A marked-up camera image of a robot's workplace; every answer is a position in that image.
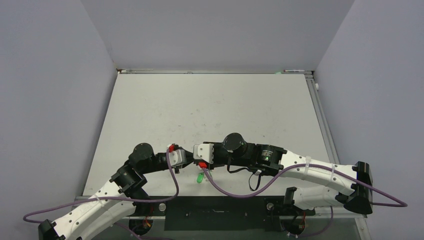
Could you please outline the green key tag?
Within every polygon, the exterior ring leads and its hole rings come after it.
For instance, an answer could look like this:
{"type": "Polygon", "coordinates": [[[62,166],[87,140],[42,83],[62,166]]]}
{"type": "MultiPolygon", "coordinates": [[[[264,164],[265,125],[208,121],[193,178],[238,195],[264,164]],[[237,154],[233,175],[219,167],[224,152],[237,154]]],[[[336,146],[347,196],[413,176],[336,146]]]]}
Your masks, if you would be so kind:
{"type": "Polygon", "coordinates": [[[201,184],[201,183],[202,183],[202,181],[203,181],[203,179],[204,179],[204,174],[203,174],[203,173],[199,173],[199,174],[197,175],[196,182],[197,182],[198,184],[201,184]]]}

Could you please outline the metal carabiner keyring with keys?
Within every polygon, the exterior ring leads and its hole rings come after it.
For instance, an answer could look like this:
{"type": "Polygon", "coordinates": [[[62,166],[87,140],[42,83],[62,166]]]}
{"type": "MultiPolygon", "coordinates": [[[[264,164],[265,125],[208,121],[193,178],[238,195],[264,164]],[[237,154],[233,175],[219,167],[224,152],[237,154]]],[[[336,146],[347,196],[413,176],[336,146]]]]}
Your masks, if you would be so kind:
{"type": "Polygon", "coordinates": [[[207,176],[205,175],[205,173],[203,171],[200,171],[199,173],[202,173],[204,175],[202,182],[208,182],[209,181],[209,179],[207,178],[207,176]]]}

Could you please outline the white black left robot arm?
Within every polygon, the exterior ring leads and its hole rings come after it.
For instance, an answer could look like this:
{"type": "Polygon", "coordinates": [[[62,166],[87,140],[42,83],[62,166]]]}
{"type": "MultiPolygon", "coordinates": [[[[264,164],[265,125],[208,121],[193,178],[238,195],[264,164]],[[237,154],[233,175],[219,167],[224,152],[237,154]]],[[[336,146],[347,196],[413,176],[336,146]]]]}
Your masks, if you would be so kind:
{"type": "Polygon", "coordinates": [[[154,153],[148,143],[134,147],[128,160],[91,197],[80,200],[69,213],[55,220],[44,220],[38,225],[40,240],[91,240],[121,218],[143,215],[150,204],[164,204],[179,194],[152,199],[143,189],[148,182],[146,174],[170,171],[174,184],[176,172],[196,161],[198,157],[177,144],[169,145],[165,152],[154,153]]]}

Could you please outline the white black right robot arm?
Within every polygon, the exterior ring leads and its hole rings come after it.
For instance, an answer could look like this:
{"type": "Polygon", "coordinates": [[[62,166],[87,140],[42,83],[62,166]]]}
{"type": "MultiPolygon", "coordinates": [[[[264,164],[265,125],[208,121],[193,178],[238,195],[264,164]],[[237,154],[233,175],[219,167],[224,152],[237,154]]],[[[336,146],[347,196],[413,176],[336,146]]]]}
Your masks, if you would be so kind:
{"type": "Polygon", "coordinates": [[[283,147],[246,142],[233,132],[222,142],[209,142],[211,153],[206,162],[213,169],[238,166],[259,176],[293,178],[315,184],[315,187],[289,187],[282,207],[289,214],[315,207],[342,206],[346,210],[370,215],[373,194],[370,165],[358,161],[354,165],[324,162],[296,154],[283,147]]]}

